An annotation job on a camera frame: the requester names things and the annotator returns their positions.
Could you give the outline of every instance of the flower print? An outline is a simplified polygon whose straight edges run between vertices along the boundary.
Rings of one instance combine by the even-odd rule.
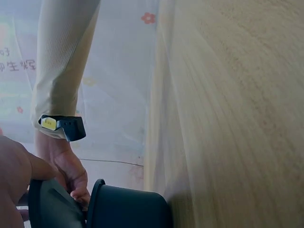
[[[145,24],[154,24],[155,23],[155,14],[145,13],[142,16],[142,20]]]
[[[23,109],[19,106],[19,107],[17,107],[17,111],[19,112],[19,113],[23,113]]]
[[[96,81],[91,77],[85,77],[82,79],[82,81],[87,86],[94,86],[96,84]]]

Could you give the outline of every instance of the wall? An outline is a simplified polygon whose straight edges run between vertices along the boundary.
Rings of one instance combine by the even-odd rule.
[[[304,225],[303,12],[161,0],[144,180],[176,227]]]

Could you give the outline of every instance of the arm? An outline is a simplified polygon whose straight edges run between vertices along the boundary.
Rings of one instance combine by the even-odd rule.
[[[44,0],[38,26],[37,78],[31,121],[53,138],[62,129],[42,128],[43,114],[74,116],[77,93],[91,47],[100,0]]]
[[[38,123],[43,114],[74,116],[77,93],[95,30],[100,0],[44,0],[38,26],[37,79],[31,121],[40,158],[60,171],[57,180],[85,207],[87,173],[62,129]]]

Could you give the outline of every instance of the white long sleeve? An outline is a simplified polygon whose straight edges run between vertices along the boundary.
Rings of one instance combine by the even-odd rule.
[[[43,133],[65,138],[62,129],[42,128],[43,114],[74,116],[78,88],[96,26],[100,0],[44,0],[38,26],[37,78],[31,121]]]

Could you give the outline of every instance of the fabric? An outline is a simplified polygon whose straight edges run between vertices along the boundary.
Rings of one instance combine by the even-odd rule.
[[[65,138],[62,129],[42,128],[43,114],[74,116],[77,94],[92,43],[100,0],[45,0],[38,26],[37,77],[31,121],[43,133]]]
[[[30,103],[41,3],[0,1],[0,133],[27,145],[34,139]],[[158,0],[100,2],[73,114],[82,117],[87,134],[71,142],[80,159],[143,164],[157,13]]]

